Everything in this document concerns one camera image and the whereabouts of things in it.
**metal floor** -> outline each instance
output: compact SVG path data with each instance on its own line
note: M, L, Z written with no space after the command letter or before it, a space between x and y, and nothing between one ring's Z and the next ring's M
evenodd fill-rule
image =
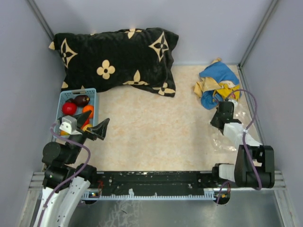
M232 192L213 201L98 201L80 205L70 227L282 227L274 191Z

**cream flower pattern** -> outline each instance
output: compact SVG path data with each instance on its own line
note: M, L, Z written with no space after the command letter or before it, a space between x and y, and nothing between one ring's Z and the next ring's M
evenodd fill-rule
M63 81L62 86L61 86L61 89L64 89L64 88L68 88L68 84L65 83L65 81Z
M51 44L49 44L48 48L54 51L55 50L55 43L52 41Z
M102 67L97 68L97 74L102 76L103 79L109 79L110 74L115 72L114 66L110 65L109 60L102 62Z
M125 84L128 85L148 85L148 83L146 83L145 81L140 81L140 72L139 70L136 71L136 73L134 74L134 80L133 81L127 81Z
M169 49L169 45L166 42L164 32L160 35L160 37L151 45L149 45L150 48L152 48L159 58L159 62L164 56L164 52Z
M159 90L158 94L159 95L165 95L165 94L172 94L175 93L176 91L170 88L167 88L168 84L166 82L164 82L162 87L153 87L152 89L154 90Z
M70 63L70 60L77 55L76 52L74 52L67 44L66 38L63 40L61 44L61 57L64 62L64 65L66 68L68 68L68 64Z
M129 31L126 31L124 33L127 33L127 37L130 39L135 32L142 32L142 30L136 30L135 28L129 29Z

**metal frame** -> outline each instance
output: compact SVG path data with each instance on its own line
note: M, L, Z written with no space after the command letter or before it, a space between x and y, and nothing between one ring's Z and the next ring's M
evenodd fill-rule
M42 28L45 30L46 34L50 38L50 40L53 39L54 34L49 27L47 21L45 20L44 16L42 15L40 9L38 8L37 4L35 3L35 0L26 0L30 6L30 8L33 11L33 14L36 16L37 20L41 24ZM262 22L260 23L256 33L254 34L241 62L238 65L238 71L240 75L240 79L242 82L242 86L246 90L250 90L248 83L246 81L245 74L243 72L243 66L246 63L251 51L253 50L255 44L257 43L260 35L264 31L268 21L270 20L271 16L274 14L278 3L280 0L272 0L269 8L265 14L265 16L262 19ZM248 101L248 106L250 113L253 113L253 100L249 97L246 96L246 99ZM257 129L257 132L259 134L260 140L263 144L266 144L264 134L260 125L260 121L257 118L255 121L255 126ZM44 173L43 172L34 172L25 205L23 208L22 216L19 220L18 226L20 227L28 227L30 225L35 206L37 203L37 200L39 196L41 196L41 189L42 189L42 181L44 179ZM281 218L283 220L283 224L286 227L298 227L299 226L299 221L295 212L295 209L293 207L292 201L290 199L289 193L287 191L282 172L281 171L275 171L275 179L276 183L275 186L272 189L266 189L266 190L274 190L275 196L276 196L276 201L278 204L278 208L280 210ZM206 188L205 191L207 192L217 192L219 188ZM253 189L251 188L234 188L232 191L252 191Z
M266 27L268 21L270 20L271 16L274 14L277 6L278 6L278 3L280 2L280 0L272 0L258 29L256 30L256 33L254 34L250 44L248 45L248 48L246 49L245 53L244 53L244 56L242 57L242 60L241 62L239 63L239 65L241 67L243 67L243 65L245 64L248 56L250 55L252 49L254 48L257 40L259 39L261 33L264 31L264 28Z

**plastic basket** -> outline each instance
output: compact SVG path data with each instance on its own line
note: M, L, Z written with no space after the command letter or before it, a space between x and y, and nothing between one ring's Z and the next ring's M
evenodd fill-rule
M78 90L71 90L71 91L63 91L60 93L59 97L59 103L58 103L58 109L57 109L57 115L56 115L56 120L59 117L63 116L62 113L62 106L66 101L70 98L75 98L78 95L87 95L90 98L90 101L88 105L93 105L94 106L94 117L89 120L89 123L92 124L93 126L96 126L98 124L98 110L99 110L99 100L98 100L98 95L96 92L96 89L94 88L87 88L87 89L78 89ZM77 112L75 115L82 113L81 107L77 108ZM55 133L60 134L59 126L57 125L55 127Z

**red apple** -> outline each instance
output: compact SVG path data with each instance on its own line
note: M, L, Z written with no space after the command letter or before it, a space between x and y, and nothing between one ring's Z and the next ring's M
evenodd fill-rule
M87 120L85 121L85 123L82 125L81 129L83 129L83 127L84 127L85 125L87 125L87 124L89 124L89 119L87 119Z
M77 112L77 106L75 103L64 103L62 112L64 115L74 115Z

